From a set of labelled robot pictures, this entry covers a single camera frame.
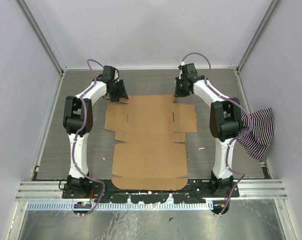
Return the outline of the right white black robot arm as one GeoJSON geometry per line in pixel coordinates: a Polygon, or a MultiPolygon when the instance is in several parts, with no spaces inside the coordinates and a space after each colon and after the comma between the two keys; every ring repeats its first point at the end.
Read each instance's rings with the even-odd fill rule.
{"type": "Polygon", "coordinates": [[[183,79],[176,77],[174,96],[195,94],[210,107],[210,133],[215,139],[215,163],[209,190],[216,197],[224,196],[233,187],[233,151],[236,137],[243,128],[240,102],[219,92],[203,76],[183,79]]]}

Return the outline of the brown cardboard box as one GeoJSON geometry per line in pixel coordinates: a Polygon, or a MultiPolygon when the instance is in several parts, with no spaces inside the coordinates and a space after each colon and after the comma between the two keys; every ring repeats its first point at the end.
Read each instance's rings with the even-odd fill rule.
{"type": "Polygon", "coordinates": [[[115,133],[112,183],[121,190],[178,191],[187,183],[186,134],[197,132],[193,104],[170,94],[110,102],[105,129],[115,133]]]}

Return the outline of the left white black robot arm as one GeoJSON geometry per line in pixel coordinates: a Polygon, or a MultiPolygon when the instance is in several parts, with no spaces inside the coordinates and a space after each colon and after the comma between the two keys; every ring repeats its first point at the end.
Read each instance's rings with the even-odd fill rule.
{"type": "Polygon", "coordinates": [[[128,99],[119,73],[114,76],[102,73],[84,91],[65,99],[63,127],[70,142],[71,164],[63,190],[82,199],[92,193],[92,178],[87,166],[87,142],[94,123],[93,105],[106,95],[112,102],[128,99]]]}

